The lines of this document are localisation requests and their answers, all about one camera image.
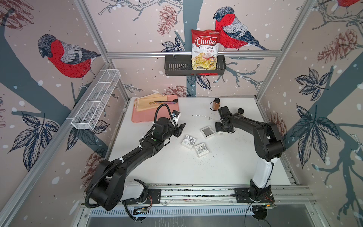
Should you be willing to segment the white jewelry box base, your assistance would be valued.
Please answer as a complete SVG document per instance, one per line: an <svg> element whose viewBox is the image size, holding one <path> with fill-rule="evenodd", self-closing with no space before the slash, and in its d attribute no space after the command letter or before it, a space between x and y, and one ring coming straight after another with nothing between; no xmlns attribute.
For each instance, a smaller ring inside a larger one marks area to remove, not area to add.
<svg viewBox="0 0 363 227"><path fill-rule="evenodd" d="M213 129L210 126L206 126L206 127L202 128L200 130L200 132L202 133L202 135L205 139L209 139L209 138L215 136L215 132L213 131Z"/></svg>

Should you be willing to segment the black foam insert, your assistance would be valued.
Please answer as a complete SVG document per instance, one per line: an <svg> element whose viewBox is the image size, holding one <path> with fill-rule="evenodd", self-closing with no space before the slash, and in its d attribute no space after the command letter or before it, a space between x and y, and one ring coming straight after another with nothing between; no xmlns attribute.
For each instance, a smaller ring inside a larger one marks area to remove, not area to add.
<svg viewBox="0 0 363 227"><path fill-rule="evenodd" d="M214 132L209 127L202 129L202 132L205 135L205 137L209 137L214 134Z"/></svg>

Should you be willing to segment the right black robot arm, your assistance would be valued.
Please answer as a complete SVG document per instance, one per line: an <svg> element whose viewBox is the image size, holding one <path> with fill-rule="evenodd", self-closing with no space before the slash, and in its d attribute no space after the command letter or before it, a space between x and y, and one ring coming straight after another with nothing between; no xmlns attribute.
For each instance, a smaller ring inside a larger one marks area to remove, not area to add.
<svg viewBox="0 0 363 227"><path fill-rule="evenodd" d="M260 201L269 194L270 178L275 164L285 151L282 136L275 123L263 123L243 116L243 109L232 114L228 107L218 109L220 121L215 123L217 132L234 133L241 129L253 136L255 152L260 158L253 178L250 180L249 195L253 201Z"/></svg>

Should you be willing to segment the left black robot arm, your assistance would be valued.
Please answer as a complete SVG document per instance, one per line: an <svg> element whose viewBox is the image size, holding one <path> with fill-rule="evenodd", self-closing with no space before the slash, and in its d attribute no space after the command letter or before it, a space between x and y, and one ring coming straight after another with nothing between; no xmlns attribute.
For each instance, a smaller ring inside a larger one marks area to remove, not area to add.
<svg viewBox="0 0 363 227"><path fill-rule="evenodd" d="M152 127L139 140L138 147L118 159L99 163L86 192L84 204L87 208L103 207L110 211L120 201L148 200L148 185L139 179L127 182L126 177L142 162L155 156L169 144L172 136L181 136L185 124L177 123L180 112L171 111L167 104L160 105L157 110L163 107L166 107L169 117L155 115Z"/></svg>

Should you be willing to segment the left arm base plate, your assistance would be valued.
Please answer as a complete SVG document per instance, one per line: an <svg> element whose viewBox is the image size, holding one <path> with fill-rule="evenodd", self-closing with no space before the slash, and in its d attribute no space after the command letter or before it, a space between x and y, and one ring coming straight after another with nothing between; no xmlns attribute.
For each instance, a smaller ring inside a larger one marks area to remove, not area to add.
<svg viewBox="0 0 363 227"><path fill-rule="evenodd" d="M126 200L127 205L150 205L159 204L161 199L161 189L148 189L143 191L136 199Z"/></svg>

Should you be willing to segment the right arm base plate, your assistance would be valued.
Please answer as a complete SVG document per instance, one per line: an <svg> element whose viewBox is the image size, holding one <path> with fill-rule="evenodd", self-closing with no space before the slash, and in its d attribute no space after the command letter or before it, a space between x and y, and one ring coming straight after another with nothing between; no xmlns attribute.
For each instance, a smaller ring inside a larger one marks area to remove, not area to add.
<svg viewBox="0 0 363 227"><path fill-rule="evenodd" d="M233 196L236 197L237 203L274 203L275 199L272 194L271 186L264 189L255 189L247 187L234 188Z"/></svg>

